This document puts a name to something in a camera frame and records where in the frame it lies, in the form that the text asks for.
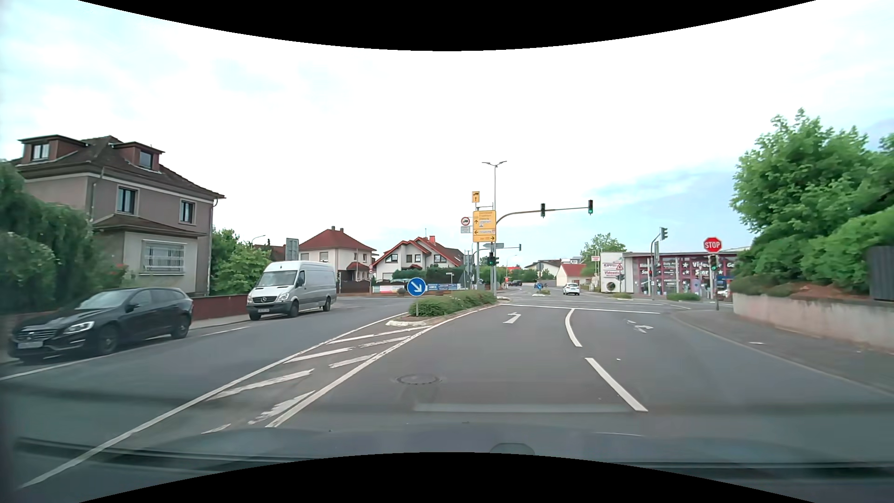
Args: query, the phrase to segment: van windshield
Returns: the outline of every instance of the van windshield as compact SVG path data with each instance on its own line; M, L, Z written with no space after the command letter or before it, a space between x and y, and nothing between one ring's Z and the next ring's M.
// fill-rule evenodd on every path
M272 270L261 275L257 286L284 286L294 285L297 270Z

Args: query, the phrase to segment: tree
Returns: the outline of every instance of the tree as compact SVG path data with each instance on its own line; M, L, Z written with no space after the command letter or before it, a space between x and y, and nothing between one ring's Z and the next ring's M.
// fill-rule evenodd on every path
M585 276L595 276L599 272L599 264L593 263L593 256L598 255L600 251L626 252L627 246L616 238L611 237L611 233L597 234L593 236L593 239L591 239L589 243L584 243L584 249L580 251L580 254L584 257L582 263L587 265L582 274Z

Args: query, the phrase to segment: window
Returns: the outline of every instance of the window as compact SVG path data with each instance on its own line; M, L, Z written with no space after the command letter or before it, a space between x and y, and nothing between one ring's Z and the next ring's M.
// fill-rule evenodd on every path
M31 160L41 160L50 158L50 144L41 143L39 145L31 145Z
M134 215L137 211L137 191L118 187L118 206L116 209L120 213Z
M160 241L143 242L143 272L183 274L186 245Z
M180 221L185 224L196 223L196 203L187 200L180 201Z
M152 169L152 154L150 154L149 152L146 152L144 150L141 150L139 152L139 166Z

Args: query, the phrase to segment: green hedge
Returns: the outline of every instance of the green hedge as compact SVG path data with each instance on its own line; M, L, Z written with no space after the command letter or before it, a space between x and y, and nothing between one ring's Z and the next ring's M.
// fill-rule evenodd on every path
M407 314L416 316L418 307L420 318L431 318L495 303L497 303L497 297L491 292L467 290L452 292L450 295L422 297L409 305Z
M678 294L668 294L669 301L700 301L701 295L692 292L680 292Z

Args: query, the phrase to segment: car wheel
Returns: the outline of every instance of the car wheel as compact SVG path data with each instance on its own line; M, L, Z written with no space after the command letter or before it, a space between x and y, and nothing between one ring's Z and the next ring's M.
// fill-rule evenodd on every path
M182 339L190 332L190 317L183 314L173 324L172 339Z
M114 353L118 348L118 328L106 325L99 330L95 340L94 356L105 356Z

